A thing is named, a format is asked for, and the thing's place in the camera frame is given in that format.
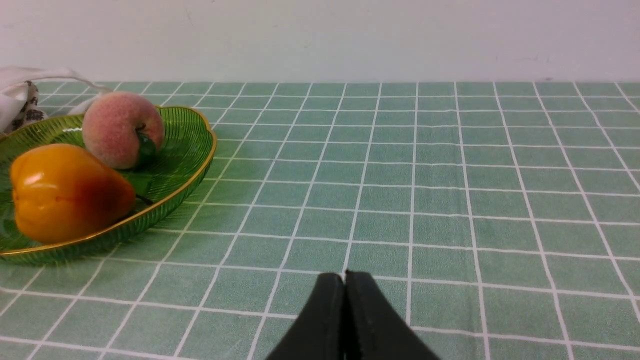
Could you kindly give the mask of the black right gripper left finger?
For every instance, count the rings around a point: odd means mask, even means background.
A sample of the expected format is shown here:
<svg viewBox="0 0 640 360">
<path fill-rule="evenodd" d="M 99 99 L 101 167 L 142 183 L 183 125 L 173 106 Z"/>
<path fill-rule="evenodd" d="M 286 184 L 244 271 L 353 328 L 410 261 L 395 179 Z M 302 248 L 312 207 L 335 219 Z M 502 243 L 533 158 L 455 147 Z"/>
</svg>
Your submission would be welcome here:
<svg viewBox="0 0 640 360">
<path fill-rule="evenodd" d="M 268 360 L 341 360 L 345 285 L 335 273 L 317 276 L 310 296 Z"/>
</svg>

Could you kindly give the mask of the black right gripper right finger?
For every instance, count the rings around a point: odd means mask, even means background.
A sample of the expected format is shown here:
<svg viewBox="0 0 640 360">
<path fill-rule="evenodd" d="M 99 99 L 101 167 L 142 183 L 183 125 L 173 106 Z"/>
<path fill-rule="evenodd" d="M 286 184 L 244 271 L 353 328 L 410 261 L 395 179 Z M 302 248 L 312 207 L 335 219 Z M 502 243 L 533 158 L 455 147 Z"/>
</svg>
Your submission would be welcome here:
<svg viewBox="0 0 640 360">
<path fill-rule="evenodd" d="M 346 271 L 346 360 L 438 360 L 368 272 Z"/>
</svg>

